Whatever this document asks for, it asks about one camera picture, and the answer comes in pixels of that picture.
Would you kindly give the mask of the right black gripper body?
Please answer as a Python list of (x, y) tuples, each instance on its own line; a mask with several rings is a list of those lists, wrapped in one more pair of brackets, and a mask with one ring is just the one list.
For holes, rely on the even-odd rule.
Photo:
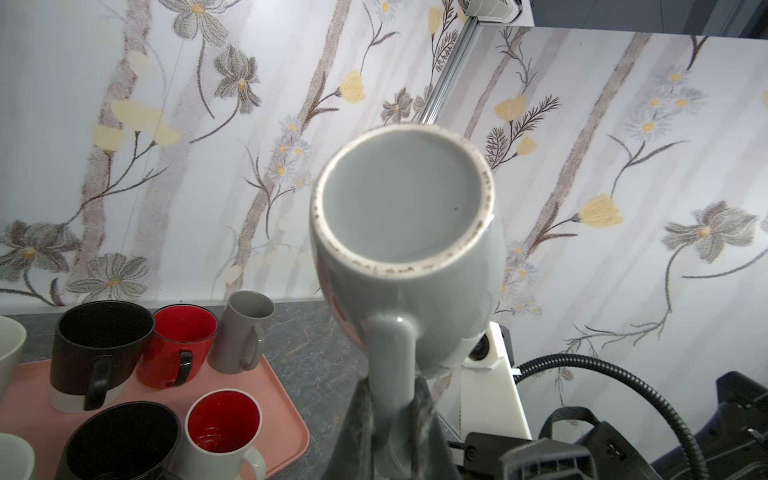
[(551, 439), (470, 433), (461, 472), (469, 479), (598, 479), (589, 450)]

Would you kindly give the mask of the cream upside-down mug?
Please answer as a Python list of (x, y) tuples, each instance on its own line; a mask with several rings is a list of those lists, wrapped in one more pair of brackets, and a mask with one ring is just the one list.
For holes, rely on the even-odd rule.
[(239, 479), (247, 467), (266, 477), (266, 462), (254, 447), (262, 427), (258, 402), (237, 389), (219, 389), (190, 407), (170, 472), (181, 479)]

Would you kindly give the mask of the small grey mug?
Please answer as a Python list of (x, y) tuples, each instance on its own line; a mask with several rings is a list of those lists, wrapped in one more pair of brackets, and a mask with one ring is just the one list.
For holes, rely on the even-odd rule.
[(456, 368), (487, 329), (505, 241), (492, 172), (436, 125), (369, 130), (322, 169), (310, 236), (323, 295), (365, 352), (376, 471), (413, 475), (406, 410), (418, 378)]

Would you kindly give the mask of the white ribbed upside-down mug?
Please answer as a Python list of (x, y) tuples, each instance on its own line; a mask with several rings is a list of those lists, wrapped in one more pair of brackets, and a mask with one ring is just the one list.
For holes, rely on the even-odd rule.
[(36, 478), (36, 457), (32, 446), (23, 438), (1, 434), (1, 480), (32, 480)]

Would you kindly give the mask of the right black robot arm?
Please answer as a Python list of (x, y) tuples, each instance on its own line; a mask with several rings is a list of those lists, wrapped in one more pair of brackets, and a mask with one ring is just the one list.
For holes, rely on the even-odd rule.
[(764, 479), (767, 389), (736, 371), (715, 382), (710, 418), (693, 429), (657, 390), (594, 357), (556, 353), (523, 363), (513, 382), (555, 370), (607, 377), (637, 399), (619, 398), (609, 416), (560, 406), (531, 438), (470, 432), (451, 446), (463, 479)]

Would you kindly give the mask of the black interior steel mug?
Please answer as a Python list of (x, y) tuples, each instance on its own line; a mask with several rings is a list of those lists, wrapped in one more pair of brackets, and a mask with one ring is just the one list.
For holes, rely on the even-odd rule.
[(110, 407), (68, 439), (56, 479), (175, 479), (170, 464), (181, 438), (178, 416), (150, 401)]

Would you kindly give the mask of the red mug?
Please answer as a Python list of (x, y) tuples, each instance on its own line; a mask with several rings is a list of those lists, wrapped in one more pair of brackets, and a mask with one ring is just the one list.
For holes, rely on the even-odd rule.
[(136, 370), (138, 380), (154, 389), (180, 387), (200, 372), (218, 332), (208, 309), (176, 304), (154, 313), (155, 328)]

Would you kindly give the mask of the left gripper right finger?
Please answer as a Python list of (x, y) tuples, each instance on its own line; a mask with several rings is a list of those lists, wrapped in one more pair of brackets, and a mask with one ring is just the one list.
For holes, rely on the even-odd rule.
[(461, 475), (436, 417), (427, 382), (422, 377), (414, 381), (410, 427), (412, 479), (459, 480)]

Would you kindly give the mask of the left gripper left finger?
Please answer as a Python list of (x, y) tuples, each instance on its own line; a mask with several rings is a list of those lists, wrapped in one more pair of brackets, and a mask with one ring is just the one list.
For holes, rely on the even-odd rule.
[(368, 379), (365, 378), (357, 383), (333, 453), (321, 479), (373, 479), (373, 435), (372, 396)]

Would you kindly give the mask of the pale pink mug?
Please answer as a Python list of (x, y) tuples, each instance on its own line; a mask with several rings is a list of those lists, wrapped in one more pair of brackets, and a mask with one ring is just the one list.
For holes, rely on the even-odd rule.
[(0, 328), (0, 396), (4, 397), (21, 361), (27, 330), (20, 322), (6, 316), (0, 318)]

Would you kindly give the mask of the dark mug white base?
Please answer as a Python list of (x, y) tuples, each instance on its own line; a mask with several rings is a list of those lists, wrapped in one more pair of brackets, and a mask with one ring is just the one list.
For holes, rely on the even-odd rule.
[(114, 402), (154, 329), (149, 310), (126, 301), (94, 301), (65, 312), (55, 328), (49, 404), (75, 414)]

